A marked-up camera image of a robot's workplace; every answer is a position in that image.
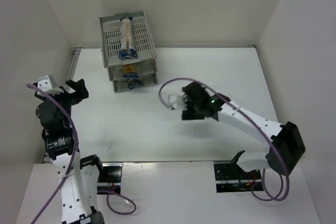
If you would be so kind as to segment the blue silver spaghetti bag front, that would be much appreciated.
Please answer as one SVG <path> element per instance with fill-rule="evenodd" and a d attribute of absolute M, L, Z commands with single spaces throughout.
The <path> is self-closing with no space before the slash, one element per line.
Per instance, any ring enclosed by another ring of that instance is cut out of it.
<path fill-rule="evenodd" d="M 134 88 L 142 86 L 143 83 L 140 79 L 128 79 L 128 88 L 132 90 Z"/>

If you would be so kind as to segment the blue orange spaghetti bag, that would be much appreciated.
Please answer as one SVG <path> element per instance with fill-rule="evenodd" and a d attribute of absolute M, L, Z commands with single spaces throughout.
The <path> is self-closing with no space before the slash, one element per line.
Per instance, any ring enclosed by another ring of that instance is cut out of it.
<path fill-rule="evenodd" d="M 138 54 L 133 40 L 132 17 L 120 20 L 120 50 L 119 59 L 137 59 Z"/>
<path fill-rule="evenodd" d="M 127 79 L 138 79 L 139 76 L 133 64 L 122 65 L 123 77 Z"/>

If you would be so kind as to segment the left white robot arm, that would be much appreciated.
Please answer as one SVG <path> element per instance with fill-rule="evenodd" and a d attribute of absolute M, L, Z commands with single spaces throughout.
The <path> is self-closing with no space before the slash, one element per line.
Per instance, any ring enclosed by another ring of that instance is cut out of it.
<path fill-rule="evenodd" d="M 43 127 L 45 151 L 54 165 L 61 195 L 61 223 L 104 223 L 97 206 L 97 180 L 102 164 L 97 155 L 81 157 L 78 134 L 71 119 L 72 106 L 88 98 L 85 81 L 67 80 L 70 93 L 57 86 L 53 76 L 43 76 L 34 83 L 35 97 L 42 103 L 36 116 Z"/>

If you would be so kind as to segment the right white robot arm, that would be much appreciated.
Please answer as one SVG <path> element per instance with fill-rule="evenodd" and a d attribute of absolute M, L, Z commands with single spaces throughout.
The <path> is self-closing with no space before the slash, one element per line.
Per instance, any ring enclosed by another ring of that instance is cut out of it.
<path fill-rule="evenodd" d="M 268 146 L 255 153 L 239 151 L 234 156 L 232 163 L 245 172 L 272 169 L 288 176 L 306 151 L 300 131 L 292 122 L 281 124 L 258 116 L 225 95 L 209 95 L 197 82 L 188 84 L 182 91 L 185 102 L 183 120 L 211 118 L 229 124 Z"/>

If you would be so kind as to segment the grey stacked tray shelf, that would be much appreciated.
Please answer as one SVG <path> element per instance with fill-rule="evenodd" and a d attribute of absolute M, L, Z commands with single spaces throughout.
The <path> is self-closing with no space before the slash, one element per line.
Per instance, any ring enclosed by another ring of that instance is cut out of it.
<path fill-rule="evenodd" d="M 132 30 L 137 59 L 119 59 L 120 50 L 120 20 L 132 17 Z M 109 80 L 115 93 L 126 92 L 128 79 L 123 77 L 122 65 L 133 64 L 143 83 L 140 87 L 157 84 L 157 65 L 154 40 L 149 29 L 145 11 L 124 12 L 112 16 L 100 17 L 102 37 L 103 65 L 107 69 Z"/>

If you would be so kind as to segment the aluminium frame rail left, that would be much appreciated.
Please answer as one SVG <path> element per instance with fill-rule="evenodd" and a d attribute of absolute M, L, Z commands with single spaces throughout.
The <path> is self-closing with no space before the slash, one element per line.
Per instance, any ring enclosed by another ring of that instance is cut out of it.
<path fill-rule="evenodd" d="M 76 47 L 74 49 L 74 53 L 73 53 L 73 55 L 71 57 L 71 64 L 70 64 L 70 67 L 69 67 L 69 70 L 68 70 L 68 73 L 67 73 L 67 76 L 66 76 L 66 80 L 73 79 L 73 77 L 75 75 L 75 71 L 76 71 L 76 67 L 77 67 L 77 64 L 78 64 L 78 60 L 79 60 L 79 56 L 80 56 L 81 50 L 82 50 L 81 47 Z M 65 90 L 67 92 L 70 93 L 70 89 L 71 88 L 69 86 L 67 86 L 65 84 L 64 88 L 65 88 Z M 70 124 L 69 120 L 67 119 L 66 116 L 64 116 L 64 119 L 65 119 L 65 123 L 66 123 L 65 126 L 69 126 L 70 131 L 71 131 L 71 124 Z M 48 133 L 46 132 L 46 130 L 43 129 L 41 136 L 47 136 L 47 135 L 48 135 Z M 43 164 L 44 163 L 50 164 L 51 162 L 52 162 L 52 159 L 49 157 L 49 154 L 47 153 L 47 151 L 45 151 L 41 163 L 43 163 Z"/>

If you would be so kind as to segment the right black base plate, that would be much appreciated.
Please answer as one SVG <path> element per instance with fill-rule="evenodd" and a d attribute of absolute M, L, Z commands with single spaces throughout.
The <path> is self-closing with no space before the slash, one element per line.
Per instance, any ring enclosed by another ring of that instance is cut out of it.
<path fill-rule="evenodd" d="M 217 193 L 263 191 L 260 170 L 245 172 L 225 161 L 214 162 L 214 174 Z"/>

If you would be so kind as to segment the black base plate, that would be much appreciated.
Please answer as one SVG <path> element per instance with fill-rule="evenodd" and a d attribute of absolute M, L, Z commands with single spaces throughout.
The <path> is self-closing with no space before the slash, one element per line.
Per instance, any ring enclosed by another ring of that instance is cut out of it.
<path fill-rule="evenodd" d="M 225 161 L 214 162 L 214 174 L 217 193 L 263 191 L 260 170 L 245 172 Z"/>
<path fill-rule="evenodd" d="M 107 191 L 121 191 L 122 163 L 102 163 L 102 172 L 97 180 L 98 195 L 106 195 Z"/>

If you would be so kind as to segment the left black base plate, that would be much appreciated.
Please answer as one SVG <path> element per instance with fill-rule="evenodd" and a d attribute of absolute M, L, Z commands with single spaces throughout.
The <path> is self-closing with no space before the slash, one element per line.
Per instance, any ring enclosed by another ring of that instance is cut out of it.
<path fill-rule="evenodd" d="M 97 180 L 98 195 L 106 195 L 107 191 L 121 191 L 122 163 L 102 163 L 102 172 Z"/>

